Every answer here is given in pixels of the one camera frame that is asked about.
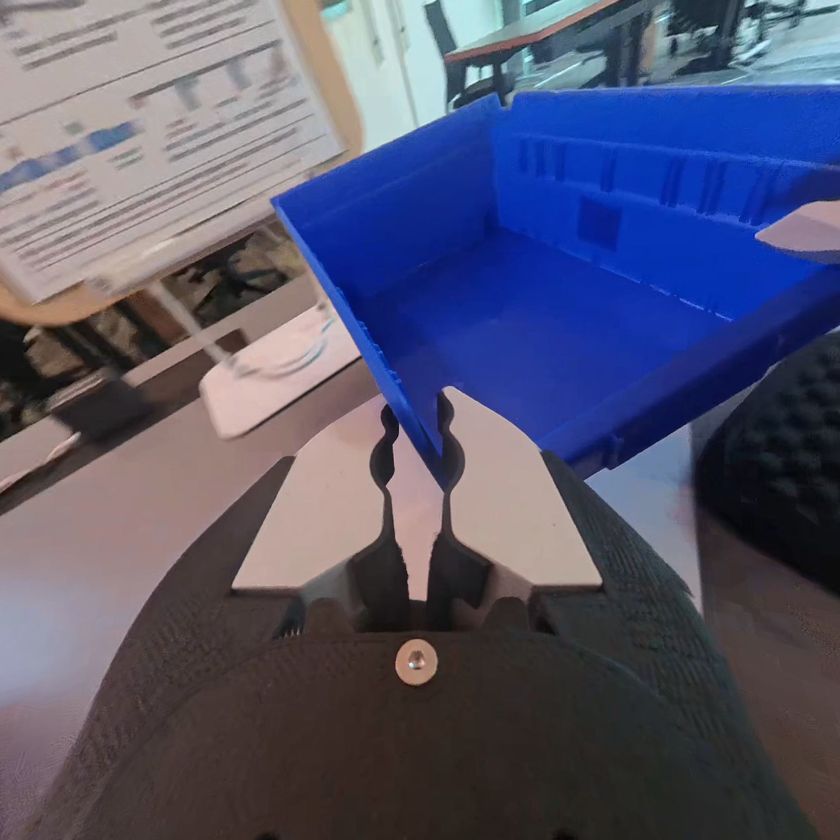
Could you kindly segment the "black office chair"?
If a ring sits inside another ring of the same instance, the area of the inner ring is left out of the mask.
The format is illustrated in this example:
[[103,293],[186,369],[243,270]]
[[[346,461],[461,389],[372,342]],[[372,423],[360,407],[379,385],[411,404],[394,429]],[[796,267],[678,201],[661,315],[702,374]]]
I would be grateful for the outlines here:
[[[449,60],[449,57],[455,54],[457,47],[442,3],[440,1],[426,3],[423,11],[437,51],[444,63],[445,112],[461,109],[490,95],[496,96],[499,103],[505,106],[515,87],[515,77],[503,69],[503,61],[489,62],[486,56],[478,56],[476,59]],[[469,67],[474,67],[478,71],[489,68],[490,75],[467,83]]]
[[256,236],[241,238],[175,273],[170,290],[203,326],[219,322],[290,281]]

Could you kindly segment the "wooden office desk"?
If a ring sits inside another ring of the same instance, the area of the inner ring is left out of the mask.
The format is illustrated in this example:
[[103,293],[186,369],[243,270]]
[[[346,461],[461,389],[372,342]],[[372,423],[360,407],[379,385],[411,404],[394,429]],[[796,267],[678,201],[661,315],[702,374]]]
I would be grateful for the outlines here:
[[[557,57],[598,52],[604,56],[604,68],[583,87],[633,88],[647,73],[643,68],[644,41],[659,5],[645,1],[555,2],[457,47],[449,60],[475,60],[478,56],[486,56],[489,62],[502,60],[503,69],[515,77],[507,104],[518,90],[539,89],[540,81],[530,83],[510,68],[513,59],[534,47],[551,49]],[[472,83],[489,75],[489,68],[478,71],[470,66],[466,80]]]

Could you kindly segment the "white table sign stand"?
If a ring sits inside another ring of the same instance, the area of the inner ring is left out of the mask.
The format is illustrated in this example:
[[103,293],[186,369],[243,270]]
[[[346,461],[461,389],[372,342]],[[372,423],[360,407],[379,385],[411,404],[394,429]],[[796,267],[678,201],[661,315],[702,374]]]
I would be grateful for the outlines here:
[[317,305],[236,353],[163,279],[255,232],[275,196],[361,152],[315,2],[2,2],[2,318],[64,326],[149,291],[215,361],[240,437],[360,357]]

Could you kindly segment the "black knobbly rounded object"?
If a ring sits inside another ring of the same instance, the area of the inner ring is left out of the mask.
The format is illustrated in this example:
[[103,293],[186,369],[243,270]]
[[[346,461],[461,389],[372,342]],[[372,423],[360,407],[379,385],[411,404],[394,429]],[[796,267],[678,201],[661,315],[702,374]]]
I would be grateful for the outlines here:
[[839,593],[839,333],[770,370],[710,436],[700,504],[741,541]]

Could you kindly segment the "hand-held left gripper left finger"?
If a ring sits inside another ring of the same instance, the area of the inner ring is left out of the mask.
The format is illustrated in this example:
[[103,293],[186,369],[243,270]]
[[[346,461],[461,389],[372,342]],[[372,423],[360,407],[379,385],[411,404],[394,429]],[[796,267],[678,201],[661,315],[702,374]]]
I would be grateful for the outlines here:
[[396,539],[387,405],[331,424],[293,458],[233,580],[236,595],[278,595],[304,611],[337,602],[354,626],[405,626],[408,574]]

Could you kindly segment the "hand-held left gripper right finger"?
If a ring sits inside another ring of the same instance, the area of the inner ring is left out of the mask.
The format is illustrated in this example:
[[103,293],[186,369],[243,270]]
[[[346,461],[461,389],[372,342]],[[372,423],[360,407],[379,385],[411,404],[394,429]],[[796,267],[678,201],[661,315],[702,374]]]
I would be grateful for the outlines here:
[[429,622],[482,622],[494,604],[602,590],[542,450],[452,385],[437,395],[445,475],[427,577]]

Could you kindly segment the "black boxy object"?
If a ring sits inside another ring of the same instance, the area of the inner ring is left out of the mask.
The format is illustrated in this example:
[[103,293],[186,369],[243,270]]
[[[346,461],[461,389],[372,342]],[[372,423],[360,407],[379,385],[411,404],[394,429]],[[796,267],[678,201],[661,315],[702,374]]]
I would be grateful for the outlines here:
[[144,420],[153,405],[121,376],[100,369],[58,390],[45,409],[81,442],[98,443]]

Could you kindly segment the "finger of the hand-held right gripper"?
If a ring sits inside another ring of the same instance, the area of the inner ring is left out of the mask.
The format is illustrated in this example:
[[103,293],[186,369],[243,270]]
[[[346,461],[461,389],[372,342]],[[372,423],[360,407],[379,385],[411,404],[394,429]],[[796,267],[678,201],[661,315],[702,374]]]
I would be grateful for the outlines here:
[[839,265],[839,202],[800,206],[756,233],[761,244],[788,256]]

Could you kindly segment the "blue plastic bin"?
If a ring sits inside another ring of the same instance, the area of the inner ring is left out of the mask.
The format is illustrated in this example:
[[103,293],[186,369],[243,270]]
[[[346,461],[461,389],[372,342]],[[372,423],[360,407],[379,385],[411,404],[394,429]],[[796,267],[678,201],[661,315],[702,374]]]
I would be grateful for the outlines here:
[[838,159],[838,86],[537,91],[271,202],[430,469],[451,385],[585,478],[838,326],[838,268],[757,239]]

